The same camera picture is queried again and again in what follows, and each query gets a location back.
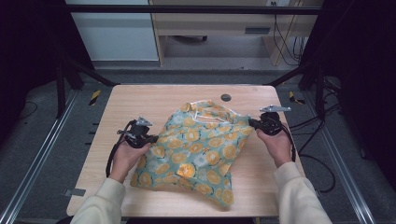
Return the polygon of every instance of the gray carpet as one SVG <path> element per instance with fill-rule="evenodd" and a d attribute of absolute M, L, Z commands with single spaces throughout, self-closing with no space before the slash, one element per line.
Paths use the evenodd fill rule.
<path fill-rule="evenodd" d="M 219 41 L 219 43 L 227 41 L 224 38 L 221 40 L 212 39 Z M 177 67 L 177 62 L 182 64 L 185 59 L 178 61 L 177 53 L 171 52 L 169 52 L 168 59 L 173 61 L 174 65 L 172 66 L 168 64 L 168 66 L 163 68 L 149 67 L 135 70 L 106 69 L 99 70 L 99 72 L 104 77 L 120 83 L 253 85 L 268 83 L 288 72 L 288 69 L 273 69 L 269 65 L 264 66 L 265 69 L 248 68 L 246 64 L 249 64 L 250 56 L 247 53 L 244 55 L 246 57 L 244 62 L 236 63 L 237 60 L 233 60 L 235 56 L 231 57 L 231 61 L 227 61 L 225 60 L 226 57 L 216 55 L 221 60 L 221 62 L 212 63 L 216 66 L 194 67 L 194 69 L 189 70 L 187 67 Z M 257 60 L 258 56 L 254 52 L 251 55 L 252 61 Z M 208 58 L 210 57 L 206 57 L 205 60 L 213 61 L 215 57 Z M 200 57 L 199 62 L 203 61 L 204 57 Z M 100 121 L 111 92 L 111 88 L 96 82 L 90 77 L 82 77 L 86 84 L 81 91 L 78 91 L 76 104 L 18 214 L 20 223 L 23 221 L 46 223 L 45 220 L 48 221 L 47 223 L 54 223 L 55 220 L 66 217 L 65 210 L 69 198 L 63 196 L 64 190 L 72 189 L 76 184 L 90 147 L 89 143 L 93 139 L 92 133 L 97 128 L 97 123 Z M 290 91 L 293 91 L 296 98 L 301 100 L 306 100 L 304 98 L 305 95 L 313 94 L 311 91 L 305 94 L 299 92 L 296 85 L 298 80 L 299 78 L 296 77 L 276 88 L 281 104 L 292 108 L 291 112 L 286 113 L 290 126 L 314 117 L 307 104 L 300 105 L 289 100 Z M 89 105 L 92 94 L 96 90 L 100 90 L 101 94 L 95 105 Z M 21 113 L 22 117 L 29 115 L 33 111 L 35 112 L 19 121 L 15 128 L 11 130 L 11 137 L 5 142 L 0 151 L 0 169 L 2 172 L 0 175 L 1 211 L 5 209 L 16 188 L 21 183 L 29 169 L 30 163 L 35 158 L 35 154 L 40 149 L 51 125 L 55 121 L 57 109 L 55 83 L 51 82 L 32 90 L 28 95 L 27 101 L 34 102 L 37 105 L 37 110 L 35 111 L 33 104 L 26 104 L 24 111 Z M 326 107 L 338 103 L 333 95 L 327 98 L 327 102 Z M 300 148 L 305 143 L 310 133 L 317 127 L 318 124 L 314 122 L 301 130 L 292 132 L 297 148 Z M 376 223 L 396 223 L 396 193 L 379 171 L 375 161 L 361 158 L 359 144 L 355 141 L 353 133 L 349 130 L 342 113 L 334 111 L 327 116 L 326 128 L 331 132 L 334 142 L 347 162 L 347 167 L 353 174 Z M 332 161 L 329 158 L 329 153 L 320 133 L 306 146 L 304 154 L 315 156 L 332 168 Z M 326 189 L 332 184 L 331 175 L 322 165 L 308 158 L 302 158 L 302 163 L 307 177 L 312 181 L 316 189 Z M 337 175 L 335 188 L 329 193 L 323 193 L 319 199 L 333 223 L 359 223 Z M 262 223 L 277 223 L 277 219 L 264 218 Z"/>

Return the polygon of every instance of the person's right arm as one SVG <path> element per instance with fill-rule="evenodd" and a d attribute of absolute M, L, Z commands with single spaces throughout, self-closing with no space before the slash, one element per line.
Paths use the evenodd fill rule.
<path fill-rule="evenodd" d="M 297 164 L 291 161 L 291 143 L 286 133 L 270 136 L 260 129 L 256 133 L 278 168 L 274 177 L 279 188 L 280 223 L 332 223 L 311 182 L 301 176 Z"/>

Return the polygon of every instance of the teal and yellow fabric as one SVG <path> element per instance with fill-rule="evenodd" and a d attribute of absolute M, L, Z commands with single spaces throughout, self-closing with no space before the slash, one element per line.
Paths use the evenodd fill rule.
<path fill-rule="evenodd" d="M 223 206 L 233 204 L 229 169 L 253 130 L 249 118 L 212 101 L 183 105 L 140 159 L 131 186 L 152 189 L 174 184 L 197 190 Z"/>

